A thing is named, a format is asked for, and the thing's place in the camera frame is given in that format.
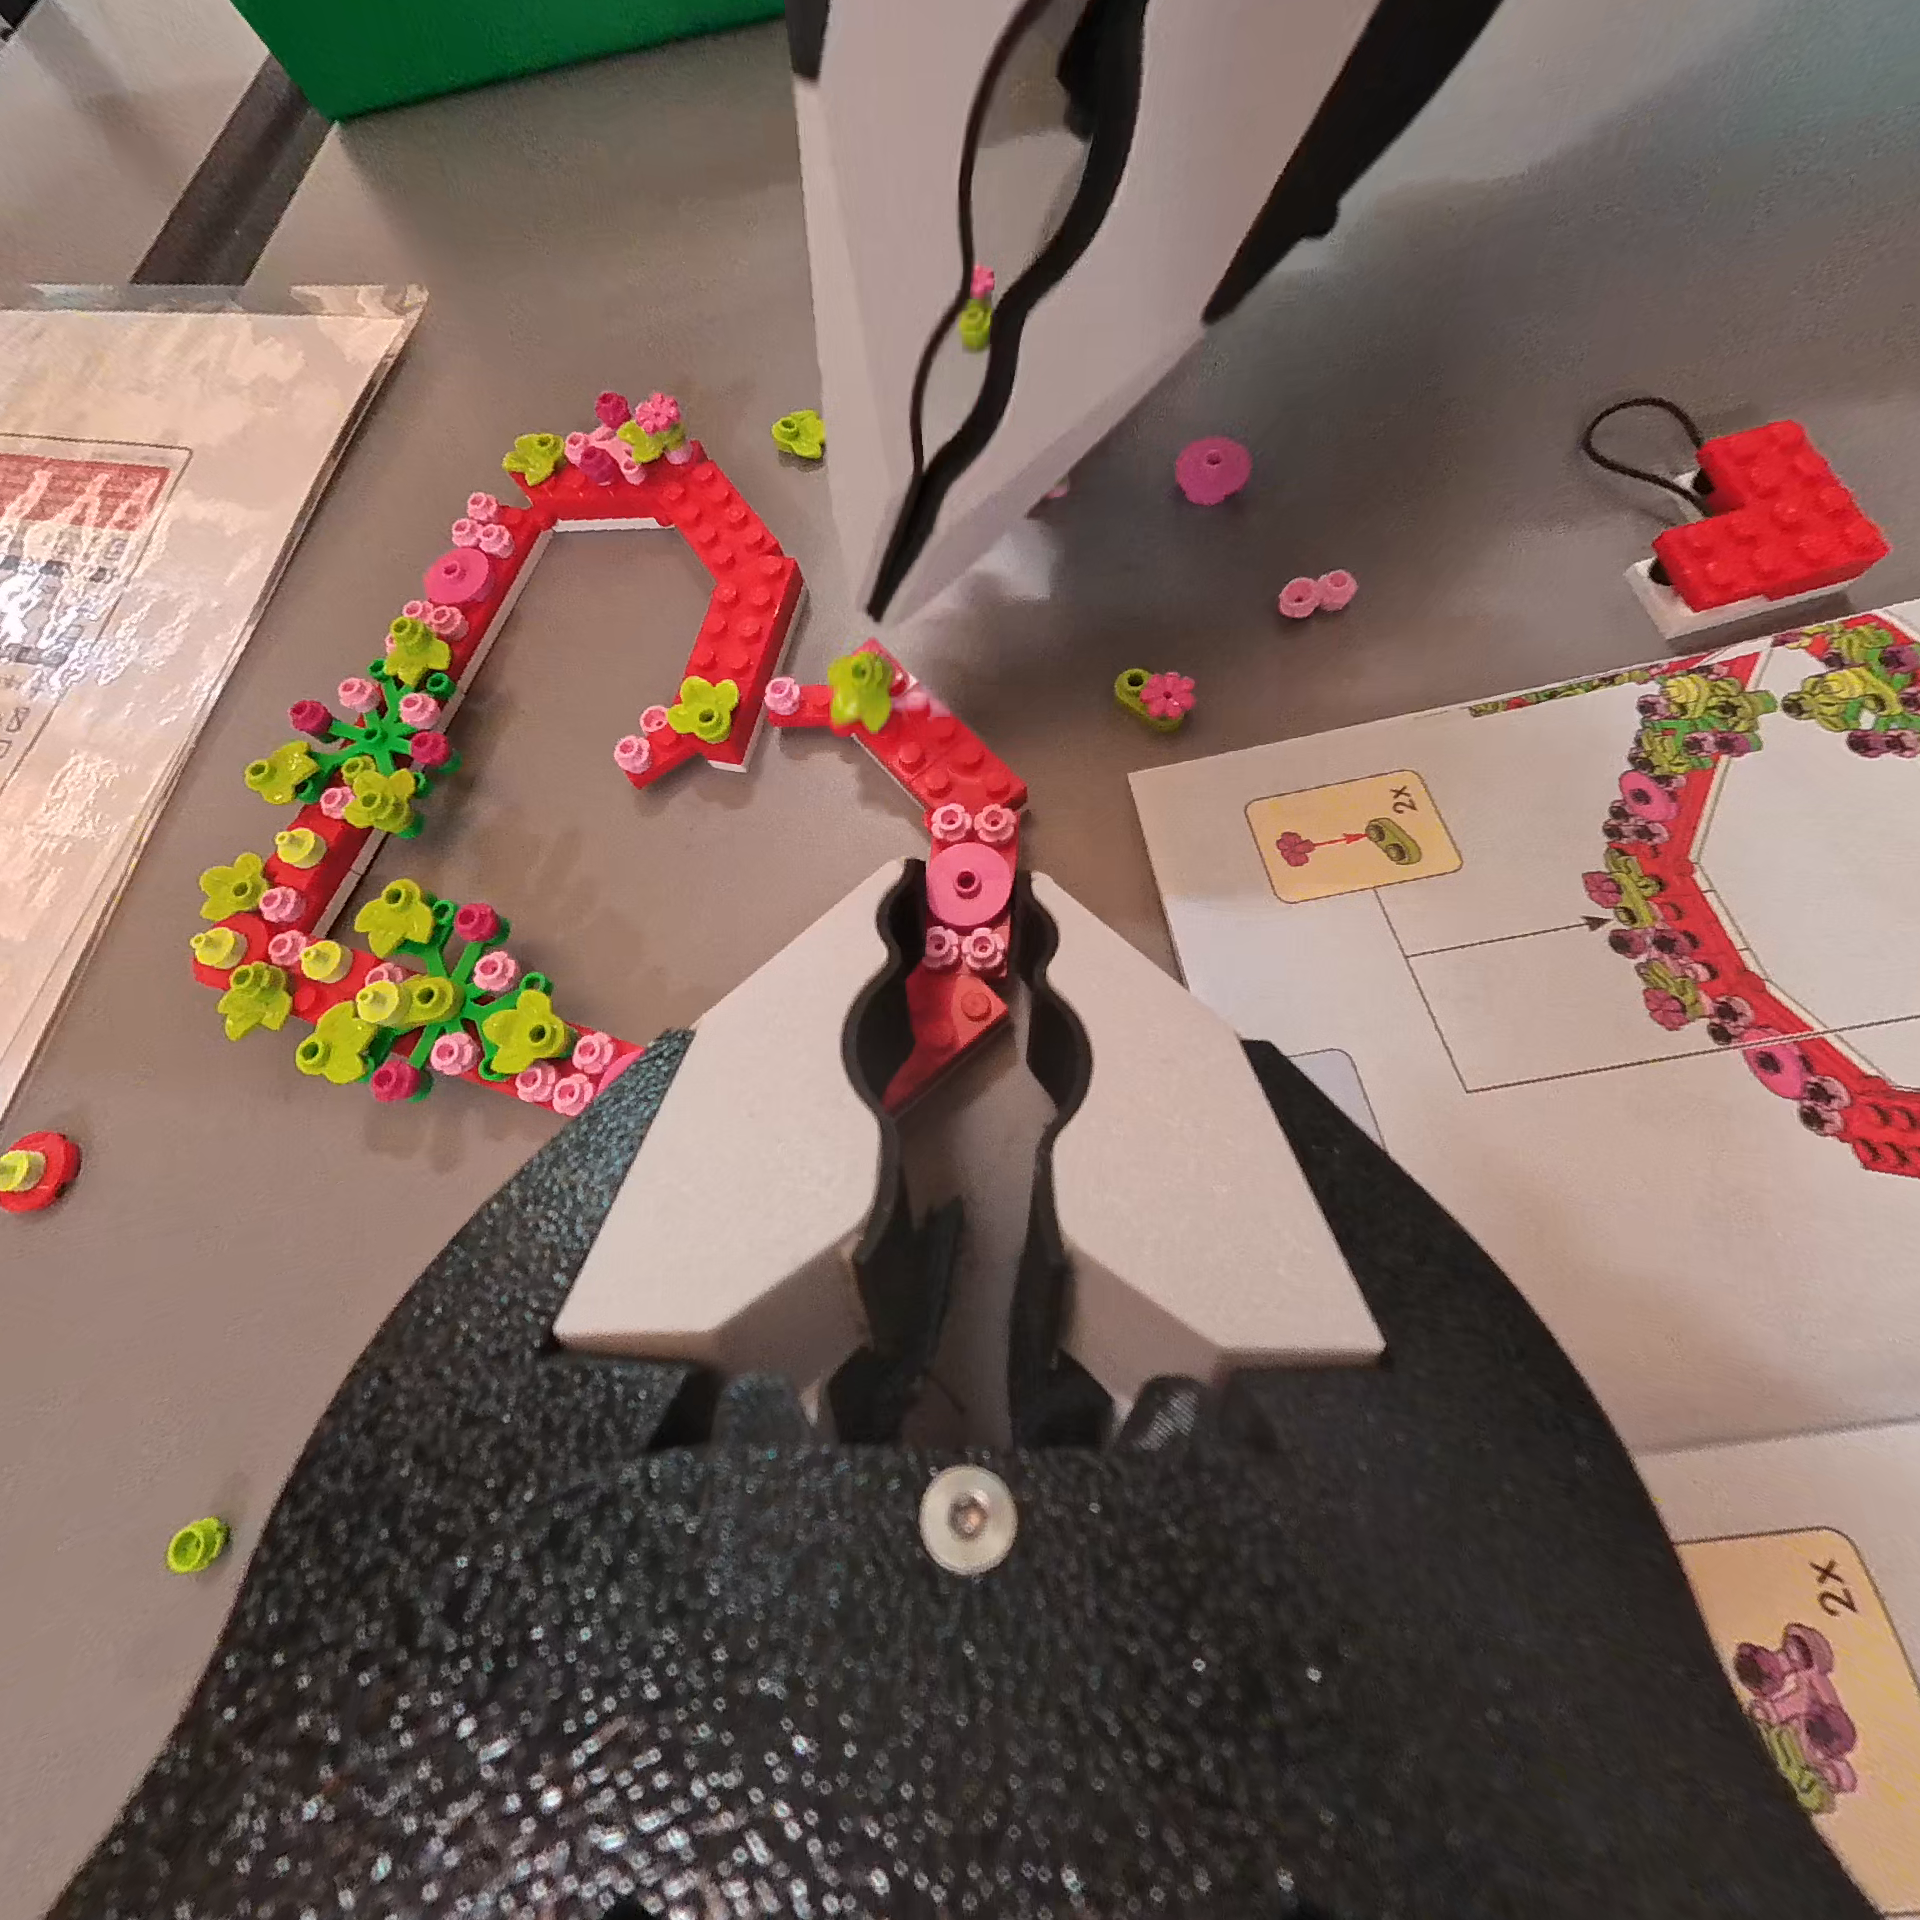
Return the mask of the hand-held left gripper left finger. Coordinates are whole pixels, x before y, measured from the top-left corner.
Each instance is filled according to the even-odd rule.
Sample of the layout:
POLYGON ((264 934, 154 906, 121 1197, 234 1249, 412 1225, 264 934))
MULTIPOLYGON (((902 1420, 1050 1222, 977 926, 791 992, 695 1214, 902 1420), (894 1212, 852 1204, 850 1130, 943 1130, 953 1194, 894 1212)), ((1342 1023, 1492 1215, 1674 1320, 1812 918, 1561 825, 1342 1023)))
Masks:
POLYGON ((886 1094, 918 1044, 924 864, 886 861, 694 1029, 560 1306, 566 1351, 822 1389, 902 1429, 924 1226, 886 1094))

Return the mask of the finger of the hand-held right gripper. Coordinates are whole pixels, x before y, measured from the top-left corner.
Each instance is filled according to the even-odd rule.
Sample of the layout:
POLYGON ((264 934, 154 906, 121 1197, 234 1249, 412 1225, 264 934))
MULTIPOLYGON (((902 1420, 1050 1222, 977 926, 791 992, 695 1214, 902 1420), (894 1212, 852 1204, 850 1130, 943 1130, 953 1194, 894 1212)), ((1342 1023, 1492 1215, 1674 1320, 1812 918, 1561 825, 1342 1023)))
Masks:
POLYGON ((978 559, 1195 343, 1242 240, 1377 5, 1118 5, 1072 194, 996 294, 967 412, 926 432, 879 558, 879 618, 978 559))
POLYGON ((918 373, 939 433, 986 367, 955 335, 971 266, 1000 294, 1048 232, 1044 18, 1016 1, 786 10, 832 513, 875 622, 918 373))

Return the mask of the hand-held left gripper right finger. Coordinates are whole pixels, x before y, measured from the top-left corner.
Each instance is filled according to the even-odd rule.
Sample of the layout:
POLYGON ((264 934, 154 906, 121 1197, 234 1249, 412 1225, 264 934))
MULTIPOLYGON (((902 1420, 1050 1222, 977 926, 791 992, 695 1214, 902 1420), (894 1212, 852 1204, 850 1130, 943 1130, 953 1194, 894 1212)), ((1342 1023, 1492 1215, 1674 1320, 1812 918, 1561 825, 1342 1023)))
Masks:
POLYGON ((1024 1234, 1027 1444, 1097 1444, 1164 1378, 1379 1361, 1379 1324, 1226 1018, 1039 873, 1024 985, 1027 1064, 1054 1106, 1024 1234))

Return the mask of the large red flowered lego section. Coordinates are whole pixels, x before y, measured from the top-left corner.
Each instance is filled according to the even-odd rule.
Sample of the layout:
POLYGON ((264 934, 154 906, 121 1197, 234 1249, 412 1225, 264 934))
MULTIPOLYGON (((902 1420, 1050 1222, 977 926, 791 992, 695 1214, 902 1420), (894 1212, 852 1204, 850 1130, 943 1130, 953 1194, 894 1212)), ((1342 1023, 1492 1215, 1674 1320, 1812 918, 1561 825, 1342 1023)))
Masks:
POLYGON ((641 1044, 562 1014, 492 902, 394 877, 343 921, 375 852, 416 840, 459 773, 451 721, 559 535, 678 533, 710 583, 678 690, 612 748, 620 774, 644 788, 694 761, 747 766, 800 609, 800 565, 670 396, 631 406, 604 393, 595 415, 585 432, 516 437, 502 464, 516 495, 472 493, 374 663, 295 703, 292 738, 248 766, 248 790, 288 821, 271 852, 203 870, 190 944, 230 1041, 295 1030, 303 1073, 377 1101, 468 1082, 562 1117, 638 1061, 641 1044))

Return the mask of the small red lego section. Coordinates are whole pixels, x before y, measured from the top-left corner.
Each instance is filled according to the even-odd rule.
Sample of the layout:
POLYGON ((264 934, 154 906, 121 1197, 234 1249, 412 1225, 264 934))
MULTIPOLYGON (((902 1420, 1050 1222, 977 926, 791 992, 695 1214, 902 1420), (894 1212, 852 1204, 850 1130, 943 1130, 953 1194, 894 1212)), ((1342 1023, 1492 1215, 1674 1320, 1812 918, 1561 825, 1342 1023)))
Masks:
POLYGON ((904 983, 915 1046, 886 1090, 904 1112, 1011 1018, 1027 785, 879 640, 831 660, 825 682, 775 676, 763 706, 780 728, 852 738, 921 806, 920 958, 904 983))

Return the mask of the lego instruction booklet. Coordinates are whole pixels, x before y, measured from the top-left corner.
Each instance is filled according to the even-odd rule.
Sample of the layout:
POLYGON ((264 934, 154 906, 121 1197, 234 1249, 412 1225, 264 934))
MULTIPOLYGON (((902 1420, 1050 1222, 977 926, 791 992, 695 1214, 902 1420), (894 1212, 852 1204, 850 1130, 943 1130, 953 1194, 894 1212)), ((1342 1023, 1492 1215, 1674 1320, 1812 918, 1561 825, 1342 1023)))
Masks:
POLYGON ((1640 1455, 1737 1714, 1916 1914, 1916 601, 1132 774, 1187 988, 1640 1455))

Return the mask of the green plastic bin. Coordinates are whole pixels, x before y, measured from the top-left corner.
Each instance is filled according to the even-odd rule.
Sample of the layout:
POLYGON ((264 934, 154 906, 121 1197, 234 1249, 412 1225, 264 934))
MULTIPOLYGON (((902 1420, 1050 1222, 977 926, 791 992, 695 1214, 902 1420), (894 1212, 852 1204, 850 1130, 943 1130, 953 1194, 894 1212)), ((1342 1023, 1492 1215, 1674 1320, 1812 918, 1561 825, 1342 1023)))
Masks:
POLYGON ((782 1, 239 1, 330 121, 780 18, 782 1))

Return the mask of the printed sheet in plastic sleeve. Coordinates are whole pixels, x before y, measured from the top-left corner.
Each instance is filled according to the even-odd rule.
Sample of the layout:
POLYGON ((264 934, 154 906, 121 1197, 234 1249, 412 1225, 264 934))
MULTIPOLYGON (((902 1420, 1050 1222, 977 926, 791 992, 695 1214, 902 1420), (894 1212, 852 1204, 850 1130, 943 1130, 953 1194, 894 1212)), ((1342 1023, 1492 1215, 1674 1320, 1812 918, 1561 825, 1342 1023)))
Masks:
POLYGON ((425 304, 418 284, 6 301, 6 1103, 425 304))

